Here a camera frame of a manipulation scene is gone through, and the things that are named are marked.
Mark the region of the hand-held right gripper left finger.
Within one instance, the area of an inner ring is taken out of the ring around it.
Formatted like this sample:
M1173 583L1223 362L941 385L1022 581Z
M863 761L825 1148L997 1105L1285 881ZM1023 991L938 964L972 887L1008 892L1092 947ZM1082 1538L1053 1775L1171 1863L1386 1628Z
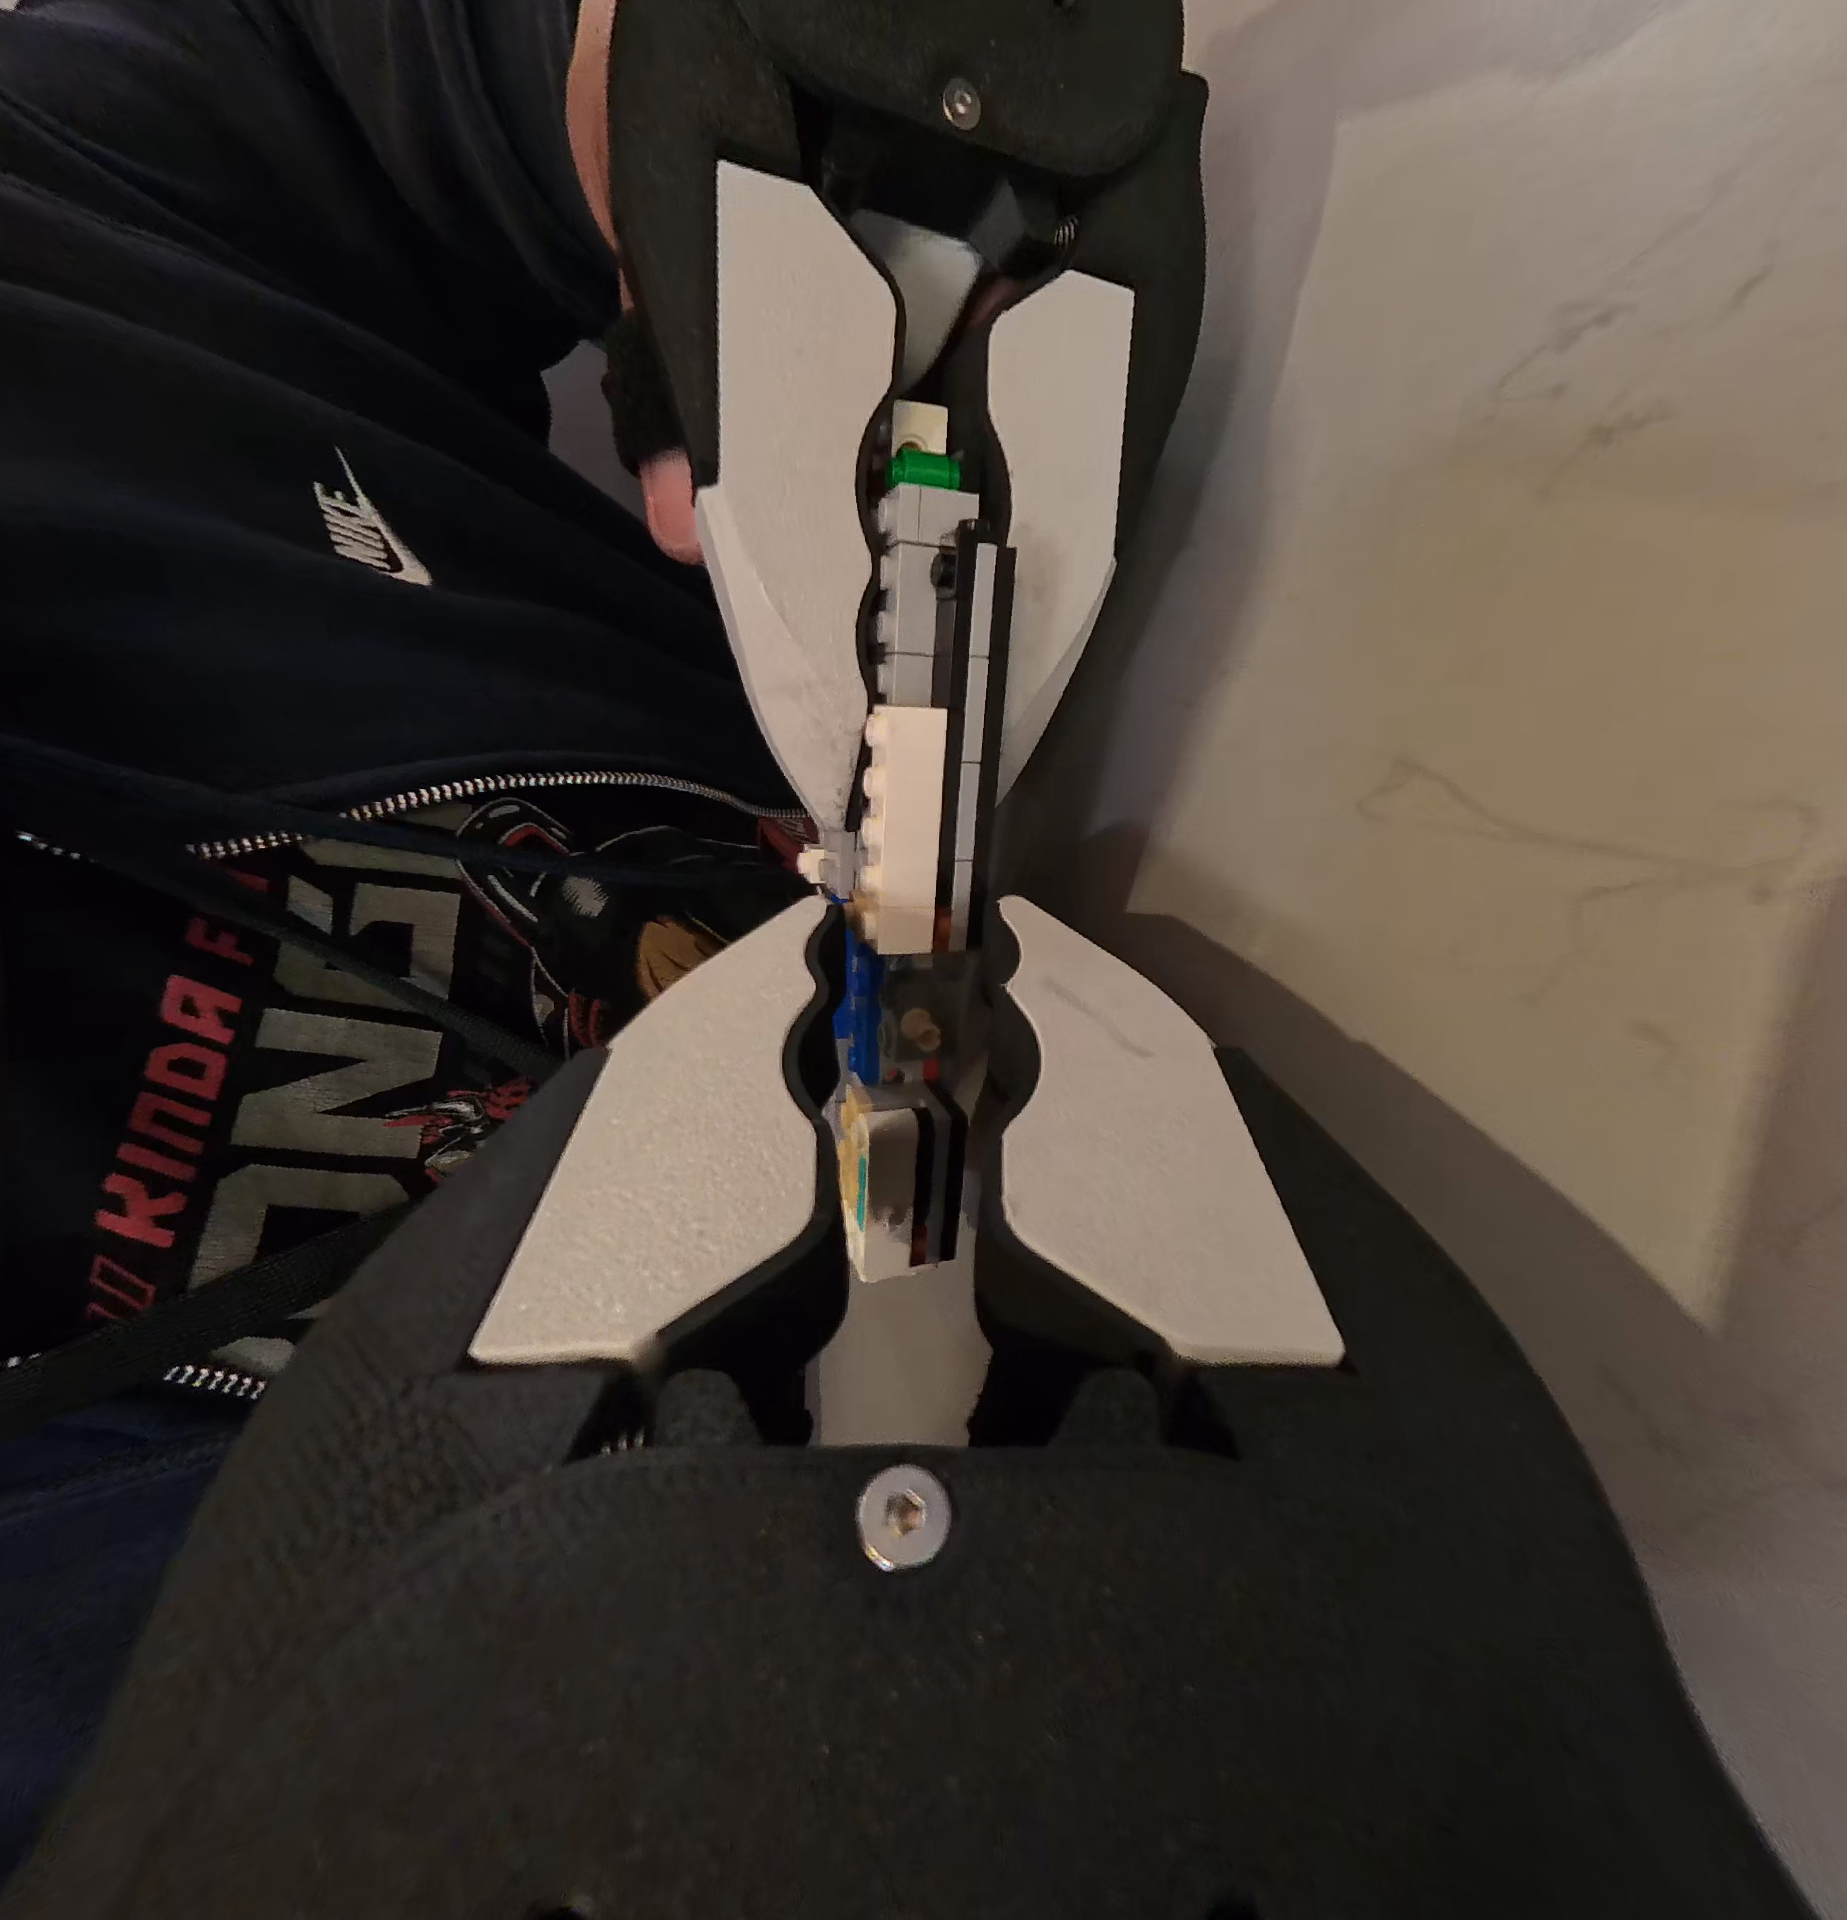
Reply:
M817 1215L813 1118L784 1065L817 1006L794 899L664 989L607 1051L470 1343L481 1364L642 1366Z

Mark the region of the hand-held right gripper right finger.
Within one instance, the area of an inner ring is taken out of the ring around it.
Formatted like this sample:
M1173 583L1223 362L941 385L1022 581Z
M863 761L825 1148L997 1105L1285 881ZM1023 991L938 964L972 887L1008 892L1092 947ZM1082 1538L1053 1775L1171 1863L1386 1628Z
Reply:
M1019 896L984 957L988 1322L1109 1362L1332 1368L1343 1336L1198 1021Z

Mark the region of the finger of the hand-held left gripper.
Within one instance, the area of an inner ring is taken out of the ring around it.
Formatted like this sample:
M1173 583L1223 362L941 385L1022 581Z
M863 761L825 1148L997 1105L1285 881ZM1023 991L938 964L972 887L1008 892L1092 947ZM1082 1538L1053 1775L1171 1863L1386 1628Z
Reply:
M896 299L811 189L724 159L715 322L717 474L697 528L767 745L836 835L867 716L859 461L892 383Z
M1105 599L1117 549L1133 293L1058 274L960 343L960 404L984 410L1016 553L998 718L1002 798L1046 733Z

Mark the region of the toy brick model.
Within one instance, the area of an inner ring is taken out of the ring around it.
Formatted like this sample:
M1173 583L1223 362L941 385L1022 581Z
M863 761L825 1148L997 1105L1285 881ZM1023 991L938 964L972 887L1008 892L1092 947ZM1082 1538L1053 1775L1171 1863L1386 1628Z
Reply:
M1016 597L974 477L946 406L892 404L854 828L820 870L849 922L832 1118L861 1284L951 1260L961 1229Z

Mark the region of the person's left hand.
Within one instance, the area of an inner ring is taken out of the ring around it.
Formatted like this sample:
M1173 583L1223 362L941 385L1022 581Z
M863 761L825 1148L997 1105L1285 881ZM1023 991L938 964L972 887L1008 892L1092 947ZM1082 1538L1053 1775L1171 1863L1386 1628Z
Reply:
M618 295L632 308L627 252L616 238L609 94L616 1L579 1L565 73L565 131L585 205L618 268ZM678 564L702 564L694 518L694 479L683 449L659 449L638 465L647 534Z

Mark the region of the printed black t-shirt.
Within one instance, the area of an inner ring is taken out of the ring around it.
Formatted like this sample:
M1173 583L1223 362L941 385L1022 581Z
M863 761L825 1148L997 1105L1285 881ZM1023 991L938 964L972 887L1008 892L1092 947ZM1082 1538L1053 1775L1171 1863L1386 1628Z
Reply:
M354 803L475 854L278 825L195 851L255 899L561 1062L799 892L784 805L610 770ZM0 1362L399 1209L548 1076L310 948L0 826L11 1060Z

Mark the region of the dark zip hoodie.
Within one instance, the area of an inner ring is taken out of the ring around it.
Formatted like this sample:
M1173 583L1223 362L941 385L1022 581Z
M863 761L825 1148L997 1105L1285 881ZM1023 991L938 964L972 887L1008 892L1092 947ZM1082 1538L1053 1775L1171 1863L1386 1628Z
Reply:
M195 851L432 781L610 770L792 811L705 579L548 445L616 323L577 3L0 11L0 826L561 1062ZM0 1050L11 1060L0 939Z

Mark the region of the blue trousers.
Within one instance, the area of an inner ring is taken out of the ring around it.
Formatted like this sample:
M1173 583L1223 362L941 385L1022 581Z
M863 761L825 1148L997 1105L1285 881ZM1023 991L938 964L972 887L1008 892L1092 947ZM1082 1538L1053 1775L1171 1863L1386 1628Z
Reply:
M122 1394L0 1440L0 1887L82 1763L253 1409Z

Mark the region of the black drawstring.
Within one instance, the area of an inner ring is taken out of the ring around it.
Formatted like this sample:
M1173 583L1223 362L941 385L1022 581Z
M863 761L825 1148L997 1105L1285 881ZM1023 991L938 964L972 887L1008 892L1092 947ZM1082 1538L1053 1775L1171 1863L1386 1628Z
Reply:
M0 1364L0 1440L63 1412L164 1379L245 1336L270 1336L352 1279L416 1201L356 1218L208 1280L181 1298L108 1322L54 1351Z

